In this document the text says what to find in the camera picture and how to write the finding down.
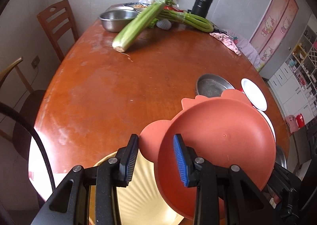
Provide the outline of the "large celery bunch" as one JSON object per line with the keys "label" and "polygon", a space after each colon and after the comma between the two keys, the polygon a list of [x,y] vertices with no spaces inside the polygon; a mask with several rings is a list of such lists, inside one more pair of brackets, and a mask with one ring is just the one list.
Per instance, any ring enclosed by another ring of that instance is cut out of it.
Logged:
{"label": "large celery bunch", "polygon": [[149,26],[170,1],[156,0],[152,5],[140,12],[116,35],[112,42],[112,48],[119,53],[125,53],[140,33]]}

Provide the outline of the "pink small stool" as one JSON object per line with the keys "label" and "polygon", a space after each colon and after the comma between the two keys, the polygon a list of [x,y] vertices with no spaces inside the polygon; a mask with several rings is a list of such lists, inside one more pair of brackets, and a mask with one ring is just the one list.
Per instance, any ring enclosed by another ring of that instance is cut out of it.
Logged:
{"label": "pink small stool", "polygon": [[293,134],[294,132],[297,132],[299,130],[296,117],[294,115],[288,115],[286,118],[286,123],[289,127],[290,133]]}

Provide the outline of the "white shelf cabinet unit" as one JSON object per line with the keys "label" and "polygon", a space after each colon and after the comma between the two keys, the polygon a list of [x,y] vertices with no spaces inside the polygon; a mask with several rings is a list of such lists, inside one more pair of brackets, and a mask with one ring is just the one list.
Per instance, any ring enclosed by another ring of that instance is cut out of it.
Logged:
{"label": "white shelf cabinet unit", "polygon": [[316,117],[316,29],[306,25],[299,41],[269,79],[283,115]]}

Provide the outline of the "lilac child's garment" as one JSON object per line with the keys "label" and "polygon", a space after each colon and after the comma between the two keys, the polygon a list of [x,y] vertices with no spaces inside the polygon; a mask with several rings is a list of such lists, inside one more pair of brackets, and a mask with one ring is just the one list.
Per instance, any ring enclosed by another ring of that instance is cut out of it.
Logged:
{"label": "lilac child's garment", "polygon": [[245,57],[252,63],[252,65],[256,69],[258,69],[260,67],[260,57],[257,50],[252,46],[252,44],[242,35],[232,30],[225,31],[232,38],[238,50],[245,55]]}

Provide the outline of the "steel mixing bowl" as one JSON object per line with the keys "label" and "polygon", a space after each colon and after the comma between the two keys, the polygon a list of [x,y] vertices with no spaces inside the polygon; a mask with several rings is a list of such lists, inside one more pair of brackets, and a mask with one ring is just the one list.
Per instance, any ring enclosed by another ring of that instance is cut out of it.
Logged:
{"label": "steel mixing bowl", "polygon": [[99,19],[102,23],[102,27],[113,33],[120,32],[127,24],[129,24],[136,16],[138,12],[130,9],[112,9],[102,13]]}

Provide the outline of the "pink bear-face plastic plate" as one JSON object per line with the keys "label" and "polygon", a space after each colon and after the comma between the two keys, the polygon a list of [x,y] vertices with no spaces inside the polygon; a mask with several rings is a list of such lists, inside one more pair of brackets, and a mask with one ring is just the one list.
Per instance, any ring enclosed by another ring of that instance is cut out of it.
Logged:
{"label": "pink bear-face plastic plate", "polygon": [[196,191],[183,185],[173,148],[180,134],[198,156],[228,168],[238,165],[259,188],[267,184],[276,159],[276,140],[262,113],[236,89],[219,97],[183,98],[182,110],[170,120],[147,125],[140,134],[140,151],[154,164],[158,190],[178,214],[193,219]]}

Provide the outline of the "pink patterned cloth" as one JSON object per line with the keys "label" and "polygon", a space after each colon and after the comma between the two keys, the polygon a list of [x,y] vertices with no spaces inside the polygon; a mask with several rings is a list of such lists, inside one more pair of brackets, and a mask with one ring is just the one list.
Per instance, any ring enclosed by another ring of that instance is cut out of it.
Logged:
{"label": "pink patterned cloth", "polygon": [[234,41],[230,38],[230,36],[224,33],[217,33],[217,32],[212,32],[210,33],[210,35],[216,40],[220,41],[226,48],[230,49],[236,55],[238,56],[241,55],[240,50],[238,49]]}

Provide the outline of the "wall power socket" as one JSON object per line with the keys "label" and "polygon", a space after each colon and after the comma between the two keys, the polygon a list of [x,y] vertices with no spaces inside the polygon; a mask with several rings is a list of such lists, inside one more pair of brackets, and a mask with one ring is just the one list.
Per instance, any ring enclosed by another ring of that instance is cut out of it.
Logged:
{"label": "wall power socket", "polygon": [[39,56],[37,55],[31,62],[31,66],[33,69],[36,69],[39,65],[39,62],[40,62],[40,58]]}

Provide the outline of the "pink Hello Kitty cabinet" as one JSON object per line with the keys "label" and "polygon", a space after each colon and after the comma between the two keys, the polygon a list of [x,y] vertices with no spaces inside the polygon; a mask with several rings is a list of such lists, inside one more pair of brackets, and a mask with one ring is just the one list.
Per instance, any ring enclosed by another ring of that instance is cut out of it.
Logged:
{"label": "pink Hello Kitty cabinet", "polygon": [[288,33],[299,7],[296,0],[271,0],[250,43],[258,53],[254,64],[260,71],[271,59]]}

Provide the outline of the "steel pan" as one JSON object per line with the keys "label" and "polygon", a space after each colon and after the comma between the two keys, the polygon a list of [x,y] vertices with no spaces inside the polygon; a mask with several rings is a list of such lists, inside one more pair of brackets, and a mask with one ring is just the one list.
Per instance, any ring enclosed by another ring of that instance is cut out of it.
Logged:
{"label": "steel pan", "polygon": [[227,89],[234,89],[224,78],[215,74],[204,74],[197,79],[196,93],[208,98],[220,97],[222,92]]}

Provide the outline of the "yellow ribbed plate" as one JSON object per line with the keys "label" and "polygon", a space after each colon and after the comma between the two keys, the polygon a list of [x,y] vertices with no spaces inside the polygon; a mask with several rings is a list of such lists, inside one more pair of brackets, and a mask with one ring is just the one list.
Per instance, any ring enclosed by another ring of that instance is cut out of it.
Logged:
{"label": "yellow ribbed plate", "polygon": [[184,217],[164,201],[155,182],[154,164],[139,152],[132,181],[117,188],[122,224],[180,224]]}

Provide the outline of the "white plastic plate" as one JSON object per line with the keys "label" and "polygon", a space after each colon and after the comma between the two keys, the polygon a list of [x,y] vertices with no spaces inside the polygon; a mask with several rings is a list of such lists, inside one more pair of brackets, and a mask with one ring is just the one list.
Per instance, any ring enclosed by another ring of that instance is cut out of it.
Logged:
{"label": "white plastic plate", "polygon": [[243,78],[241,80],[241,88],[243,93],[249,99],[251,104],[257,109],[265,112],[267,110],[268,104],[264,94],[260,88],[251,80]]}

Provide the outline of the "bundled green celery stalks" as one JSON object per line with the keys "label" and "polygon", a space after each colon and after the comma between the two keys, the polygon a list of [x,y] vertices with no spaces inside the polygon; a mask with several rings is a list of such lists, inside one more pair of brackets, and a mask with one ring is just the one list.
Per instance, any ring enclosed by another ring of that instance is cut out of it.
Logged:
{"label": "bundled green celery stalks", "polygon": [[206,33],[212,33],[214,30],[212,22],[206,18],[188,12],[163,9],[157,16],[157,19],[167,19],[170,22],[185,24]]}

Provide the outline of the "brown wooden slat chair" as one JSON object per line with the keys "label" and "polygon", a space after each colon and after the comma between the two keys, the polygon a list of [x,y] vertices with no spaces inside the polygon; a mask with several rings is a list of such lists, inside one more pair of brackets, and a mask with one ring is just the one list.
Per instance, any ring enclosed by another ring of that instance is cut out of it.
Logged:
{"label": "brown wooden slat chair", "polygon": [[64,60],[64,53],[58,43],[61,37],[69,30],[74,41],[79,39],[75,17],[68,0],[54,3],[36,15],[48,40],[50,41],[60,62]]}

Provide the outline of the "shallow steel dish with food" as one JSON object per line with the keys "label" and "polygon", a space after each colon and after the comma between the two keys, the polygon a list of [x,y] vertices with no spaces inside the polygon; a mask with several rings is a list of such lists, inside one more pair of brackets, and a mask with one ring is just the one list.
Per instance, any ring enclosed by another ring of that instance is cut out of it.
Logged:
{"label": "shallow steel dish with food", "polygon": [[108,7],[105,11],[113,10],[113,9],[128,9],[134,10],[137,12],[141,12],[148,8],[150,5],[147,3],[140,3],[140,2],[131,2],[131,3],[122,3],[122,4],[115,4]]}

